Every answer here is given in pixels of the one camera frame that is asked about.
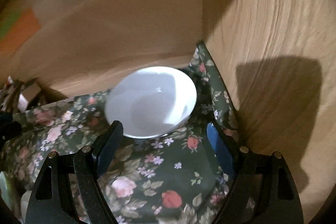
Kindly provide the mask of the white black-dotted bowl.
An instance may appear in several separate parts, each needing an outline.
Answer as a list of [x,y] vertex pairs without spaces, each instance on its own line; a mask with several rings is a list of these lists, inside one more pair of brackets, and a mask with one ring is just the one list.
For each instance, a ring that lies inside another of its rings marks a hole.
[[186,73],[147,67],[126,76],[110,91],[104,113],[108,123],[122,123],[124,136],[151,139],[185,123],[196,102],[196,86]]

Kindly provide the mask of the mint green bowl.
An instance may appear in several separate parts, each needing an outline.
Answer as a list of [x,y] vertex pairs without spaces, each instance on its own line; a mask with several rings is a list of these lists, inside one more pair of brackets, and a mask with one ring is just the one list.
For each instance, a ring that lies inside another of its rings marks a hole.
[[26,191],[24,194],[20,195],[6,172],[1,172],[0,180],[2,199],[17,219],[21,221],[21,223],[25,223],[31,191]]

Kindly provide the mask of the small silver box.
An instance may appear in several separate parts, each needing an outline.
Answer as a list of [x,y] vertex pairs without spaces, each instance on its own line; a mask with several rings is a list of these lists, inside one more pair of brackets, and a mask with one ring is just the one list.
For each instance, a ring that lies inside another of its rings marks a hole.
[[41,93],[41,87],[36,83],[29,84],[21,91],[18,99],[18,110],[23,113],[28,109],[29,104]]

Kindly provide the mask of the floral dark tablecloth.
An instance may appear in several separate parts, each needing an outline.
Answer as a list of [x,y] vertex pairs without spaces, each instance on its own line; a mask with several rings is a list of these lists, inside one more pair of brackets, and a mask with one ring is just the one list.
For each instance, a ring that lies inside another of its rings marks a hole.
[[[231,176],[218,163],[206,127],[216,121],[238,139],[235,108],[203,43],[183,71],[197,88],[190,119],[160,138],[125,137],[98,181],[119,223],[211,223],[229,191]],[[77,152],[105,132],[108,93],[76,96],[15,115],[23,133],[5,144],[1,167],[16,189],[33,188],[49,152]]]

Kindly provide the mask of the orange sticky note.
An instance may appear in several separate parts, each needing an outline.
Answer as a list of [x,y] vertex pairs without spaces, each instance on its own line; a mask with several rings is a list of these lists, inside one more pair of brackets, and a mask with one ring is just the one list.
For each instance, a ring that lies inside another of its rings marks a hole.
[[1,20],[14,11],[22,13],[6,36],[1,38],[1,56],[15,53],[26,40],[41,29],[41,23],[32,8],[12,10],[7,14],[1,13]]

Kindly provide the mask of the green sticky note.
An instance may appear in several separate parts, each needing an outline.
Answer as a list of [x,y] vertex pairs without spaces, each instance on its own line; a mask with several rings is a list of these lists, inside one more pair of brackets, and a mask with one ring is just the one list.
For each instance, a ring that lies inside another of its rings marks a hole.
[[8,14],[5,18],[1,20],[0,25],[0,38],[6,36],[6,34],[11,29],[11,26],[19,19],[21,16],[21,11],[14,11],[11,14]]

